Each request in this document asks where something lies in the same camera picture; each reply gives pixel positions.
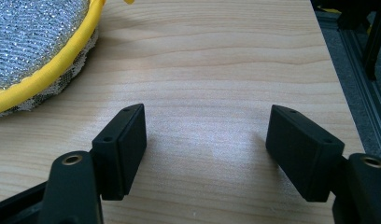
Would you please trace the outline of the black metal stand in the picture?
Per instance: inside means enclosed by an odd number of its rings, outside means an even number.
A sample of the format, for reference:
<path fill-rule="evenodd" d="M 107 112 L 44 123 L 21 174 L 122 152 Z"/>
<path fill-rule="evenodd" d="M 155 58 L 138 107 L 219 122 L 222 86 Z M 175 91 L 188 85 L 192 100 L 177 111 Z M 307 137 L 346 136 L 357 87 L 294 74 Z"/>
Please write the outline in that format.
<path fill-rule="evenodd" d="M 375 65 L 381 48 L 381 0 L 310 0 L 314 10 L 336 10 L 341 30 L 363 27 L 368 41 L 362 54 L 362 64 L 367 78 L 376 80 Z"/>

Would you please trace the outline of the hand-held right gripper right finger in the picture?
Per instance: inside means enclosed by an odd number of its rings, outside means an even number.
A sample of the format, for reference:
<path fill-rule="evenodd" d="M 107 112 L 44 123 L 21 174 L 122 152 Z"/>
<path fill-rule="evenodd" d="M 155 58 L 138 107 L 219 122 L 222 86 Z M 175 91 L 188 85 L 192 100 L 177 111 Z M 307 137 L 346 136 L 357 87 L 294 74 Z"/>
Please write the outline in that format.
<path fill-rule="evenodd" d="M 335 195 L 335 224 L 381 224 L 381 159 L 343 156 L 345 144 L 302 113 L 273 105 L 266 149 L 301 196 L 325 203 Z"/>

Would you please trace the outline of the yellow-rimmed silver mesh basket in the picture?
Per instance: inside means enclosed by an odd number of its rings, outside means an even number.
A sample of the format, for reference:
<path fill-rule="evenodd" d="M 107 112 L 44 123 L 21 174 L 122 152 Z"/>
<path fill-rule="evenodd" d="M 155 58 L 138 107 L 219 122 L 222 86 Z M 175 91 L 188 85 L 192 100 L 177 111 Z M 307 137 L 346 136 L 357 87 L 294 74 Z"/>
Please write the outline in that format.
<path fill-rule="evenodd" d="M 30 110 L 78 75 L 106 0 L 0 0 L 0 117 Z"/>

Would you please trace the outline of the aluminium frame rail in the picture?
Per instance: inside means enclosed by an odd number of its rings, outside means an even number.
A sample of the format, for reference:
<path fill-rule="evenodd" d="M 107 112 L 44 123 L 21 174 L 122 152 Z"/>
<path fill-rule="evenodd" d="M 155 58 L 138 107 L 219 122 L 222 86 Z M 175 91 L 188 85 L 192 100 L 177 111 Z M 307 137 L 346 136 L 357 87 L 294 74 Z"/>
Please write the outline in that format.
<path fill-rule="evenodd" d="M 315 14 L 364 150 L 381 158 L 381 90 L 361 62 L 366 32 L 339 29 L 336 13 Z"/>

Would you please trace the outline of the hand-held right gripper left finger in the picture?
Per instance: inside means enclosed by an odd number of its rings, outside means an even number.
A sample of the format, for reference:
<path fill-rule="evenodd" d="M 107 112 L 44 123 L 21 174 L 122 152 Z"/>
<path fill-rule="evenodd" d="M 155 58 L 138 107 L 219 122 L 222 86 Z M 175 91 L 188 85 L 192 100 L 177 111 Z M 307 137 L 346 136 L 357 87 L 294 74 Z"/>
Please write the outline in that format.
<path fill-rule="evenodd" d="M 103 224 L 101 201 L 128 195 L 147 147 L 145 108 L 131 105 L 92 140 L 51 165 L 38 224 Z"/>

